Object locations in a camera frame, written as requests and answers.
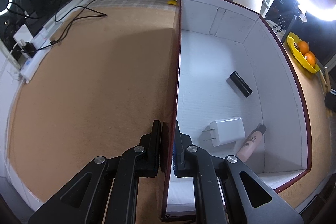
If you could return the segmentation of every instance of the bottle cap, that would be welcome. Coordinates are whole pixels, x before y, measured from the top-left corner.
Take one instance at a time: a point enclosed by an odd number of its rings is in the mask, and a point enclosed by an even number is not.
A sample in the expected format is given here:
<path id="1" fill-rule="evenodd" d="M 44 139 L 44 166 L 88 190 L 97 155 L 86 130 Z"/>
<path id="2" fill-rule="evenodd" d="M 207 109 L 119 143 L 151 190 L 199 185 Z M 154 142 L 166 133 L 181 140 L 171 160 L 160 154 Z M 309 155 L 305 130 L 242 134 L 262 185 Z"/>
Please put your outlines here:
<path id="1" fill-rule="evenodd" d="M 265 131 L 266 131 L 266 126 L 264 126 L 263 124 L 258 124 L 257 128 L 255 129 L 255 131 L 259 131 L 261 132 L 262 135 L 264 135 Z"/>

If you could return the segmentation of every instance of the black cylindrical object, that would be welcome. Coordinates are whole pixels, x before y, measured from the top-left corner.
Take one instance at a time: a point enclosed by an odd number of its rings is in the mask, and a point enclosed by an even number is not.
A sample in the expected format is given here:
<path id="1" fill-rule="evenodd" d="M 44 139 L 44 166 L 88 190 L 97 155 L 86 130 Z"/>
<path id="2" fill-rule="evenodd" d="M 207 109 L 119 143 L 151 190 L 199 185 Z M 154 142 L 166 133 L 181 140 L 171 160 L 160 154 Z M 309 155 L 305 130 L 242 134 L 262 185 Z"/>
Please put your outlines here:
<path id="1" fill-rule="evenodd" d="M 245 81 L 236 71 L 234 71 L 230 75 L 230 79 L 233 81 L 233 83 L 236 84 L 236 86 L 240 89 L 245 97 L 249 97 L 252 94 L 252 90 L 250 89 L 250 87 L 245 83 Z"/>

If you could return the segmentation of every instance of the checkered cloth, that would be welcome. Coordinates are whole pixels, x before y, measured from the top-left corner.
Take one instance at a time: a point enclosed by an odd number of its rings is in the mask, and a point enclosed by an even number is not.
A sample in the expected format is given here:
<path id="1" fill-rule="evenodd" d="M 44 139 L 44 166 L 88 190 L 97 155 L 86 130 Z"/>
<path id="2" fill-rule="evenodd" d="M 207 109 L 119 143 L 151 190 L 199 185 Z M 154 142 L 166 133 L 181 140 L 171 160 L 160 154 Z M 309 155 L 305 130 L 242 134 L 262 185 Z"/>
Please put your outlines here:
<path id="1" fill-rule="evenodd" d="M 93 7 L 145 7 L 164 10 L 175 10 L 174 5 L 168 5 L 168 0 L 97 0 L 90 5 Z"/>

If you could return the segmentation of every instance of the tan table surface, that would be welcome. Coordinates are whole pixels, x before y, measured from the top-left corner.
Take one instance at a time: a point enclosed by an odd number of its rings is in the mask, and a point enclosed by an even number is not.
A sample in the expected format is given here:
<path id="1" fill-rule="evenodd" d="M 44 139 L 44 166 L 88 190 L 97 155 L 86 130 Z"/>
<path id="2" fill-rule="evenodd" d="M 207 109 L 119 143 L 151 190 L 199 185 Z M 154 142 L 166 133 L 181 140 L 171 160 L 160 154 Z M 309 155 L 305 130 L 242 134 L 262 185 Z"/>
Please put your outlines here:
<path id="1" fill-rule="evenodd" d="M 12 112 L 10 162 L 42 201 L 92 158 L 121 155 L 150 131 L 153 119 L 163 119 L 174 12 L 99 10 L 109 16 L 75 23 L 23 86 Z M 313 147 L 311 171 L 280 194 L 295 207 L 327 175 L 331 149 L 319 79 L 291 60 L 307 101 Z M 155 196 L 155 179 L 141 178 L 137 223 L 159 223 Z"/>
<path id="2" fill-rule="evenodd" d="M 299 78 L 306 100 L 312 138 L 311 170 L 298 182 L 280 193 L 292 207 L 302 203 L 327 176 L 330 168 L 331 139 L 324 94 L 318 74 L 311 74 L 293 57 L 287 44 L 285 49 Z"/>

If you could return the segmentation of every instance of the orange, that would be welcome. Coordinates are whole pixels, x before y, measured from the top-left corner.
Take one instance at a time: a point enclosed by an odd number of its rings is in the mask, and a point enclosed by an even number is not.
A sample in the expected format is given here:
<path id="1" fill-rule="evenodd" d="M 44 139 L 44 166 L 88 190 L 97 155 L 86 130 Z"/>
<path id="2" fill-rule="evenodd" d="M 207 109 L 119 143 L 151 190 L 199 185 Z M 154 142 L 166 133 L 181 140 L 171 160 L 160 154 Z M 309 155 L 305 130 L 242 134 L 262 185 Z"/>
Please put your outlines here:
<path id="1" fill-rule="evenodd" d="M 300 48 L 300 53 L 302 53 L 302 55 L 305 55 L 307 52 L 309 52 L 309 46 L 306 41 L 300 41 L 297 45 Z"/>
<path id="2" fill-rule="evenodd" d="M 308 52 L 309 54 L 311 54 L 314 57 L 315 63 L 316 63 L 316 56 L 315 54 L 313 54 L 311 51 Z"/>
<path id="3" fill-rule="evenodd" d="M 307 52 L 304 55 L 305 59 L 307 60 L 307 62 L 312 66 L 315 67 L 316 61 L 315 61 L 315 56 L 313 56 L 312 54 L 310 54 L 309 52 Z"/>

